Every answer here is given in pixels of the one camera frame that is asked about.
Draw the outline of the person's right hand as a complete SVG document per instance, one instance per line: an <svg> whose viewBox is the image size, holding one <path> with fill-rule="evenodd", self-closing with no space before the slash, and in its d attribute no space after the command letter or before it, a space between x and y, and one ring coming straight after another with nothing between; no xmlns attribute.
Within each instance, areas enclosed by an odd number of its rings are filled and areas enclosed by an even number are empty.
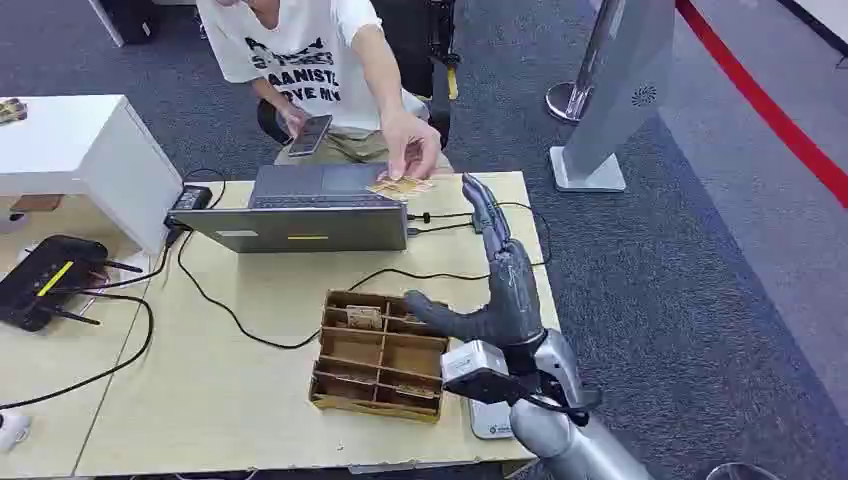
<svg viewBox="0 0 848 480"><path fill-rule="evenodd" d="M290 102L282 102L276 106L276 109L284 120L288 134L292 139L296 139L300 135L304 125L311 118L309 113Z"/></svg>

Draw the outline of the person's left hand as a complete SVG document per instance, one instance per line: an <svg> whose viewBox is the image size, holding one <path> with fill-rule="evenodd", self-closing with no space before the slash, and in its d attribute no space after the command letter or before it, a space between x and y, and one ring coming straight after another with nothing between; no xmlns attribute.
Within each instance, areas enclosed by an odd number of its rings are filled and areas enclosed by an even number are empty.
<svg viewBox="0 0 848 480"><path fill-rule="evenodd" d="M404 110L382 115L380 121L389 151L389 178L429 178L441 155L440 133L428 122Z"/></svg>

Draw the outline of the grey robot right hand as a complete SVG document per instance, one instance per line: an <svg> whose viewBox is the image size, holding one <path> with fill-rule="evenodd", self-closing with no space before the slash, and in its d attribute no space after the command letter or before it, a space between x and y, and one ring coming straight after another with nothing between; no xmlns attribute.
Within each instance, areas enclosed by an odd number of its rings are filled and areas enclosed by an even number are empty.
<svg viewBox="0 0 848 480"><path fill-rule="evenodd" d="M497 347L528 342L544 331L529 256L522 243L512 237L488 186L464 174L462 193L474 207L481 227L489 265L489 302L476 311L459 313L417 290L407 291L404 302L413 316L447 337L482 340Z"/></svg>

